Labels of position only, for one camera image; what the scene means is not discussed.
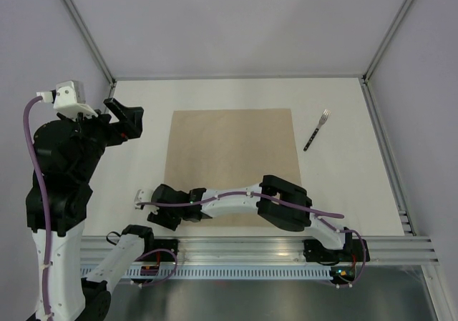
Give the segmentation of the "beige cloth napkin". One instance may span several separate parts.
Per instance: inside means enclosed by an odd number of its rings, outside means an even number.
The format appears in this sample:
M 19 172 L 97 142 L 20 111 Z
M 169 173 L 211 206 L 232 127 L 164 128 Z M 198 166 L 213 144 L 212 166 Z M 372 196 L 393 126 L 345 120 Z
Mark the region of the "beige cloth napkin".
M 302 184 L 290 109 L 174 112 L 166 185 L 235 190 L 267 174 Z

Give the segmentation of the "silver fork black handle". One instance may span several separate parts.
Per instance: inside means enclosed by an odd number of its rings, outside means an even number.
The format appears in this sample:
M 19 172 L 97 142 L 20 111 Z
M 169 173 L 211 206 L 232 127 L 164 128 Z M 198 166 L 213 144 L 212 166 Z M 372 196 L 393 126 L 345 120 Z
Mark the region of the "silver fork black handle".
M 311 146 L 312 142 L 314 141 L 314 139 L 316 138 L 316 135 L 318 134 L 320 128 L 326 123 L 326 121 L 328 120 L 329 118 L 329 115 L 330 115 L 330 111 L 328 109 L 325 109 L 323 111 L 323 114 L 321 115 L 319 121 L 318 121 L 318 124 L 316 126 L 316 128 L 314 129 L 312 135 L 310 136 L 309 140 L 306 142 L 304 148 L 303 148 L 303 151 L 306 152 L 308 150 L 308 148 Z

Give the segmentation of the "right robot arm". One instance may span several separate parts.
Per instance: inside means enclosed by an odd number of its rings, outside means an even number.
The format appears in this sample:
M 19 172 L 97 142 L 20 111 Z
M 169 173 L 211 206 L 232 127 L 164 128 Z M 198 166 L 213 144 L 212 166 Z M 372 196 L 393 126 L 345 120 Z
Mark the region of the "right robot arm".
M 314 209 L 304 188 L 274 175 L 266 175 L 261 182 L 240 189 L 201 187 L 184 192 L 161 184 L 137 205 L 151 207 L 148 221 L 172 231 L 184 221 L 256 215 L 283 231 L 307 230 L 311 236 L 303 243 L 307 262 L 334 266 L 370 260 L 366 240 L 356 231 L 332 223 L 333 219 L 343 219 L 342 214 Z

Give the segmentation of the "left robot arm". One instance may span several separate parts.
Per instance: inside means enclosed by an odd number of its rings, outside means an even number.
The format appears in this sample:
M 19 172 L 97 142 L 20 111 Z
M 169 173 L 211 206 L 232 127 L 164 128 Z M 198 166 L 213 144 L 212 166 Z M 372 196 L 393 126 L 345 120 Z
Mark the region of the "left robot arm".
M 156 253 L 153 231 L 131 224 L 97 268 L 81 275 L 90 179 L 106 148 L 142 134 L 142 107 L 126 107 L 113 98 L 104 103 L 105 114 L 58 114 L 35 132 L 24 131 L 34 166 L 26 223 L 36 246 L 40 279 L 33 320 L 103 320 L 112 292 L 130 265 Z

